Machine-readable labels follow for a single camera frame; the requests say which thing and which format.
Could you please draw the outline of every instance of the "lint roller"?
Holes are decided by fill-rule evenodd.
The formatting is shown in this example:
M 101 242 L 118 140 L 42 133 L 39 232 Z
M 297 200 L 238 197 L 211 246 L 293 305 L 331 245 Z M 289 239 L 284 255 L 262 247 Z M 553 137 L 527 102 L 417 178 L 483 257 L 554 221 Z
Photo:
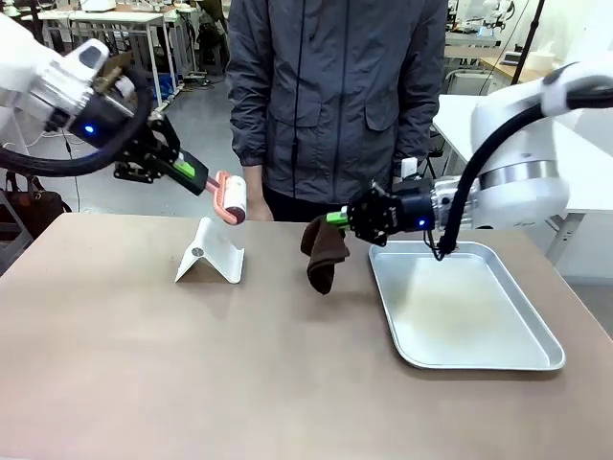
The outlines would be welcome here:
M 213 194 L 213 209 L 224 222 L 239 225 L 247 217 L 247 184 L 238 175 L 220 171 L 209 177 L 207 190 Z

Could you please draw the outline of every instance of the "jacket zipper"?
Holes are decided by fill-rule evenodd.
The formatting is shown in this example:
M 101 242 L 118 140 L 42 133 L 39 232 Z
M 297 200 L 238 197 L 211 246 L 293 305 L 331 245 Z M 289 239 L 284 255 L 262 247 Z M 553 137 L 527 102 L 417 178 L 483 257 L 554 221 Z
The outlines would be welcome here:
M 332 169 L 332 200 L 335 202 L 338 195 L 338 168 L 340 163 L 341 134 L 343 130 L 343 115 L 345 102 L 345 74 L 347 72 L 347 48 L 349 46 L 349 5 L 351 0 L 345 2 L 345 44 L 343 51 L 343 79 L 341 80 L 341 94 L 338 98 L 338 125 L 336 127 L 336 154 L 334 155 L 334 166 Z

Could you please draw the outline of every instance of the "tray rim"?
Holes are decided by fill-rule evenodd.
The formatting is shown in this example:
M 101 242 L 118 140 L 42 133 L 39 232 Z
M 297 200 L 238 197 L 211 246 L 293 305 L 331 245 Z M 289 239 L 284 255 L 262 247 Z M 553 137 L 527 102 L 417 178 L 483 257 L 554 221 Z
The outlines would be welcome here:
M 420 244 L 421 241 L 417 241 L 417 240 L 392 240 L 392 241 L 389 241 L 388 243 L 391 243 L 391 244 L 396 244 L 396 243 Z M 536 307 L 533 305 L 533 303 L 530 300 L 530 298 L 528 298 L 528 296 L 523 291 L 521 286 L 519 286 L 517 284 L 517 281 L 511 275 L 511 273 L 507 269 L 507 266 L 502 262 L 502 260 L 500 259 L 500 257 L 496 253 L 496 251 L 494 251 L 488 245 L 483 244 L 483 243 L 478 242 L 478 241 L 477 242 L 476 241 L 458 241 L 458 245 L 460 245 L 460 244 L 475 244 L 475 245 L 481 246 L 481 247 L 485 248 L 487 251 L 489 251 L 496 258 L 498 263 L 505 270 L 507 276 L 509 276 L 509 278 L 513 281 L 513 284 L 515 285 L 515 287 L 518 289 L 518 291 L 521 293 L 521 295 L 527 300 L 527 302 L 530 305 L 532 311 L 534 312 L 534 315 L 536 316 L 536 319 L 540 322 L 541 326 L 546 330 L 547 334 L 550 336 L 550 338 L 555 342 L 556 346 L 559 348 L 559 350 L 561 352 L 561 360 L 556 365 L 549 366 L 549 367 L 525 367 L 525 366 L 523 366 L 523 367 L 520 367 L 520 366 L 517 366 L 517 367 L 495 367 L 495 366 L 479 366 L 479 367 L 476 367 L 476 366 L 470 366 L 470 365 L 425 364 L 425 363 L 422 363 L 420 361 L 416 361 L 415 359 L 413 359 L 410 356 L 406 355 L 406 353 L 404 353 L 404 351 L 400 348 L 400 346 L 398 344 L 396 328 L 394 326 L 394 322 L 392 321 L 392 317 L 390 315 L 389 309 L 387 308 L 387 306 L 385 305 L 385 302 L 383 301 L 383 295 L 381 293 L 381 284 L 379 283 L 379 278 L 378 278 L 378 276 L 376 274 L 375 264 L 374 264 L 375 257 L 378 256 L 378 255 L 381 255 L 381 254 L 397 254 L 397 253 L 395 253 L 395 252 L 385 252 L 385 249 L 386 249 L 387 246 L 381 247 L 381 246 L 377 246 L 375 244 L 372 244 L 371 247 L 369 248 L 369 251 L 368 251 L 369 261 L 371 263 L 371 270 L 373 272 L 373 275 L 375 276 L 376 288 L 377 288 L 378 293 L 379 293 L 379 299 L 381 301 L 381 307 L 383 308 L 383 311 L 385 312 L 385 317 L 387 318 L 387 324 L 388 324 L 388 328 L 390 329 L 390 334 L 392 336 L 392 340 L 394 341 L 394 346 L 395 346 L 398 354 L 402 357 L 402 359 L 407 361 L 412 366 L 415 366 L 416 368 L 419 368 L 419 369 L 430 369 L 430 370 L 474 370 L 474 371 L 502 371 L 502 372 L 504 372 L 504 371 L 513 371 L 513 372 L 556 372 L 556 371 L 561 370 L 566 365 L 566 352 L 564 351 L 564 348 L 562 347 L 562 345 L 559 342 L 559 340 L 557 340 L 557 337 L 554 335 L 554 332 L 549 328 L 549 326 L 547 325 L 545 320 L 542 318 L 542 316 L 540 315 L 540 313 L 536 309 Z M 464 252 L 464 253 L 463 252 L 454 252 L 454 254 L 469 254 L 469 255 L 474 255 L 474 254 L 468 253 L 468 252 Z

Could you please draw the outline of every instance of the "metal tray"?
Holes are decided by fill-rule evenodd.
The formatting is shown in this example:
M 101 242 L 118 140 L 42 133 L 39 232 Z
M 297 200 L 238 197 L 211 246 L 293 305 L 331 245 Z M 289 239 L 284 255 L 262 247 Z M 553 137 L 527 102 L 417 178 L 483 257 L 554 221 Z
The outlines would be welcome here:
M 370 259 L 400 355 L 427 369 L 555 371 L 562 347 L 498 256 L 477 242 L 437 262 L 421 241 Z

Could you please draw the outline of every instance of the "gray jacket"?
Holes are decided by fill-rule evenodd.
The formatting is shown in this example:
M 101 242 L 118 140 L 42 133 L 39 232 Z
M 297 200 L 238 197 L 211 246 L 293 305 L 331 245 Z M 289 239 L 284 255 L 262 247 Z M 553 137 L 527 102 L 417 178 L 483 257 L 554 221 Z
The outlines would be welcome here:
M 371 178 L 388 185 L 401 159 L 427 154 L 446 11 L 447 0 L 233 0 L 227 75 L 240 163 L 314 202 L 346 203 Z

